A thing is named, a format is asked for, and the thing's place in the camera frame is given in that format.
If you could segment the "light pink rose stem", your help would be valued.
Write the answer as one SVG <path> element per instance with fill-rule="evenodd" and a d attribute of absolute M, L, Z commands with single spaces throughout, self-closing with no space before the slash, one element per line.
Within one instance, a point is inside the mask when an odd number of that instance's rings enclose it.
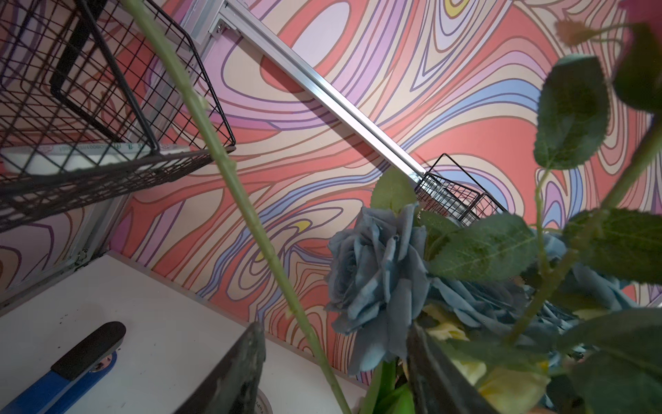
<path fill-rule="evenodd" d="M 155 51 L 160 58 L 168 75 L 172 78 L 175 89 L 179 92 L 192 120 L 198 127 L 198 131 L 203 137 L 212 159 L 225 180 L 227 188 L 241 212 L 248 229 L 251 231 L 253 239 L 260 248 L 260 252 L 264 255 L 267 265 L 272 271 L 272 276 L 277 282 L 279 289 L 289 306 L 291 314 L 295 317 L 301 331 L 308 341 L 310 349 L 317 360 L 320 369 L 322 369 L 325 380 L 334 395 L 336 403 L 339 405 L 341 412 L 350 413 L 352 409 L 350 408 L 341 389 L 341 385 L 335 376 L 334 370 L 327 359 L 317 333 L 311 325 L 305 310 L 299 301 L 298 295 L 289 281 L 289 276 L 284 270 L 278 254 L 260 222 L 260 218 L 253 204 L 248 198 L 247 191 L 241 184 L 240 178 L 237 174 L 236 163 L 229 158 L 224 146 L 222 146 L 218 140 L 217 132 L 215 131 L 207 113 L 208 101 L 205 98 L 202 98 L 192 85 L 190 76 L 184 69 L 180 58 L 167 41 L 164 31 L 157 25 L 153 17 L 148 14 L 143 1 L 123 1 L 122 6 L 134 18 L 146 39 L 151 43 L 153 51 Z"/>

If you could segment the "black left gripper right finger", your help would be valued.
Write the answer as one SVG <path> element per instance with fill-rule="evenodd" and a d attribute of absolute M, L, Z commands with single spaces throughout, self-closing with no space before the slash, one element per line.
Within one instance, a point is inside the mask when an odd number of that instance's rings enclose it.
<path fill-rule="evenodd" d="M 453 365 L 419 325 L 407 336 L 410 389 L 417 413 L 496 414 L 496 410 Z"/>

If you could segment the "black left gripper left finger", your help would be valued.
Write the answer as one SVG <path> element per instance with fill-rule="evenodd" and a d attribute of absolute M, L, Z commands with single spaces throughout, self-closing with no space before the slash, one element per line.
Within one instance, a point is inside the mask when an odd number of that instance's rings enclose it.
<path fill-rule="evenodd" d="M 266 358 L 265 332 L 252 323 L 175 413 L 254 413 Z"/>

